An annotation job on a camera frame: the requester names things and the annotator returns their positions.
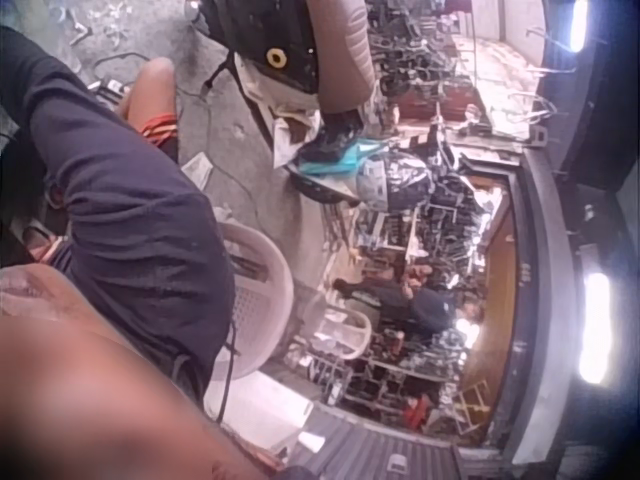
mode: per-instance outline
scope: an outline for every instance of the dark shirt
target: dark shirt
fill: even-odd
[[[52,265],[201,404],[232,317],[232,269],[207,198],[68,68],[0,27],[0,102],[64,191]]]
[[[453,326],[455,303],[445,294],[425,287],[416,288],[410,307],[414,320],[431,333],[440,333]]]
[[[397,320],[414,320],[425,333],[440,333],[453,326],[455,302],[447,294],[426,287],[414,288],[413,298],[407,299],[402,286],[394,280],[366,278],[349,287],[376,297],[383,315]]]

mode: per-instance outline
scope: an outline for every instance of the fluorescent light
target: fluorescent light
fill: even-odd
[[[571,40],[569,46],[574,52],[579,52],[584,47],[587,37],[587,12],[588,0],[576,0],[573,4],[573,22],[571,23]]]
[[[611,291],[609,279],[592,273],[585,279],[585,326],[580,355],[580,375],[593,384],[604,380],[611,352]]]

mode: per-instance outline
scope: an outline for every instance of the person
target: person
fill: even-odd
[[[176,163],[170,62],[142,69],[119,116],[33,42],[1,32],[0,102],[35,146],[71,223],[70,239],[45,239],[38,257],[201,404],[235,288],[211,205]]]
[[[5,27],[0,70],[0,102],[72,222],[64,261],[0,269],[0,478],[315,479],[241,447],[197,402],[233,304],[206,198]]]
[[[472,297],[463,295],[457,299],[454,295],[410,282],[411,278],[402,284],[394,280],[365,278],[359,283],[348,283],[338,278],[333,282],[333,288],[344,298],[357,298],[374,306],[384,317],[405,323],[415,322],[416,333],[425,337],[453,328],[455,320],[460,318],[479,321],[480,306]],[[367,296],[373,297],[379,305]]]

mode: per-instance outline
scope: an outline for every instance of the concrete floor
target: concrete floor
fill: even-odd
[[[97,74],[123,83],[133,81],[142,60],[131,57],[109,61],[95,72],[92,66],[100,58],[135,51],[149,58],[170,58],[176,65],[179,88],[198,94],[202,82],[224,59],[226,49],[189,25],[183,16],[184,0],[126,0],[124,3],[131,7],[131,12],[120,20],[126,38],[114,48],[113,40],[105,33],[112,17],[105,12],[109,4],[117,5],[120,1],[70,2],[81,5],[80,19],[91,25],[94,32],[75,47],[83,66],[83,79],[94,80]],[[327,257],[322,251],[324,229],[320,207],[292,189],[286,172],[273,170],[271,153],[231,76],[223,73],[218,78],[207,104],[181,93],[178,108],[182,110],[180,163],[204,151],[217,168],[227,170],[253,195],[252,200],[236,183],[214,169],[204,190],[212,204],[227,204],[239,222],[263,228],[282,250],[294,276],[309,286],[317,286]]]

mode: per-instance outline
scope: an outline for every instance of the mechanical part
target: mechanical part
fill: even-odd
[[[78,21],[76,12],[73,8],[67,8],[65,10],[66,10],[67,18],[69,18],[73,22],[73,29],[76,32],[78,32],[78,35],[72,38],[71,41],[69,42],[69,45],[73,47],[74,45],[77,45],[85,38],[93,35],[93,30],[91,29],[91,27],[88,27]]]
[[[273,68],[283,69],[287,66],[287,54],[280,48],[270,48],[267,51],[267,61]]]

